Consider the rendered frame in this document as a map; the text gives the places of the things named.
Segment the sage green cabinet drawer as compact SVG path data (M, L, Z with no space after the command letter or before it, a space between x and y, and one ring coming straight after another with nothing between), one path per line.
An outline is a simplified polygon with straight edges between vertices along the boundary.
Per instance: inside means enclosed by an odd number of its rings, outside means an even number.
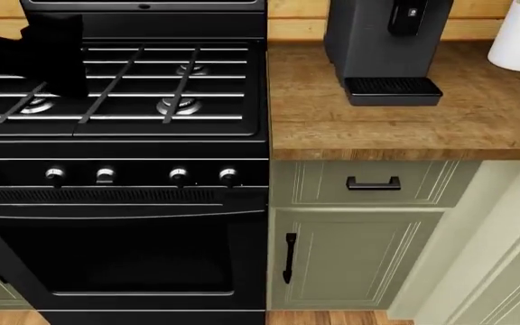
M283 177L292 180L286 200L296 205L401 206L451 208L467 189L475 167L454 161L436 162L296 162ZM387 183L398 176L398 191L351 191L347 177L359 183Z

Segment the sage green cabinet door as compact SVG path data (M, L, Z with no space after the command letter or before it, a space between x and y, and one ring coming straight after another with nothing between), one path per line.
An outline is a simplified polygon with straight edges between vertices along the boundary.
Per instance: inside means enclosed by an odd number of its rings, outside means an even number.
M442 215L420 209L274 209L270 308L387 309ZM297 234L289 284L283 280L287 233Z

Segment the black coffee machine drip tray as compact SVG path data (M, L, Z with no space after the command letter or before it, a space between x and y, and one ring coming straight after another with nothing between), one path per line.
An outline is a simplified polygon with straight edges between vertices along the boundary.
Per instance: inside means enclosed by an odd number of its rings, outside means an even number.
M345 78L344 89L353 106L431 107L442 91L429 78Z

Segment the dark grey coffee machine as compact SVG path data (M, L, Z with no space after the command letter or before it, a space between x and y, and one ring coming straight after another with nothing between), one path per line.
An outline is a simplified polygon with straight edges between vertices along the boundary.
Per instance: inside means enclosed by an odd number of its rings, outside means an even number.
M325 52L345 78L424 78L449 18L453 0L427 0L415 36L387 30L394 0L330 0Z

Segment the sage green angled cabinet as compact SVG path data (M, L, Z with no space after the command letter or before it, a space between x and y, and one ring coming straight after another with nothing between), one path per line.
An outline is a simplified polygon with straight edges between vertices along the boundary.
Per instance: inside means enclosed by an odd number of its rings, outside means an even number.
M414 325L520 325L520 162L487 161L387 311Z

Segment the silver black stove knob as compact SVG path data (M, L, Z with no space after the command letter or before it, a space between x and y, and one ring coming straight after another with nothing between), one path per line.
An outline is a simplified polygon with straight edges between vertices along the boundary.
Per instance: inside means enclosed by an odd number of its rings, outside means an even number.
M66 180L66 172L60 167L51 167L45 172L45 178L55 189L60 189Z
M228 188L240 185L238 172L234 168L221 170L218 174L218 178L220 183Z
M96 172L97 185L110 185L114 183L116 172L110 167L102 167Z
M183 167L174 168L169 172L169 181L177 188L181 189L188 183L189 173Z

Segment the silver gas burner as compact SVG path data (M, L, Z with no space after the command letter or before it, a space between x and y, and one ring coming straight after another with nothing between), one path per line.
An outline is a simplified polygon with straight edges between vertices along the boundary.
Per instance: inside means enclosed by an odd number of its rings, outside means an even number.
M189 73L190 75L208 75L209 68L202 64L195 64L193 67L189 67L188 64L181 64L177 70L177 75L185 75Z
M164 97L157 103L156 110L162 115L167 115L173 107L176 115L189 116L200 110L201 103L194 97L181 97L178 100Z
M34 97L20 110L21 114L37 114L42 113L46 110L51 109L54 106L54 102L47 97Z

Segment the black cast iron stove grate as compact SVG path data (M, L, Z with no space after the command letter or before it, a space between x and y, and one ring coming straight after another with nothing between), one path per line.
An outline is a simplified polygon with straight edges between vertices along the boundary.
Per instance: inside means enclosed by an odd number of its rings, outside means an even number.
M81 48L89 94L84 98L60 97L48 91L47 83L15 75L0 74L0 124L43 121L78 121L81 124L99 112L114 94L134 60L144 50L136 44L86 44ZM42 113L21 114L34 97L46 97L54 106Z
M152 43L117 83L99 112L86 124L171 124L242 121L254 109L258 97L257 61L244 43ZM202 64L208 75L177 75L181 64ZM156 110L163 98L196 98L197 113L167 115Z

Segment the black gas stove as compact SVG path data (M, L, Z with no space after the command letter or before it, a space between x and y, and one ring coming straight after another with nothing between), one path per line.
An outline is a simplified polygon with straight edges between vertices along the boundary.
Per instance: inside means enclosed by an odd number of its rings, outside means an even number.
M0 206L255 203L265 205L268 216L267 0L18 1L27 22L30 15L81 15L81 48L244 43L257 61L258 97L242 121L0 124ZM46 181L51 167L66 172L60 189ZM113 184L96 184L102 167L115 170ZM169 181L177 167L190 176L181 189ZM226 168L237 170L239 186L220 183L218 174Z

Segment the black oven door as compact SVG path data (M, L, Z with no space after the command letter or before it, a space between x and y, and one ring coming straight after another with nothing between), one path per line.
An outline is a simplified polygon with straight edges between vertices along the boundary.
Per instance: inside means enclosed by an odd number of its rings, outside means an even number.
M51 325L265 325L263 204L0 206L0 278Z

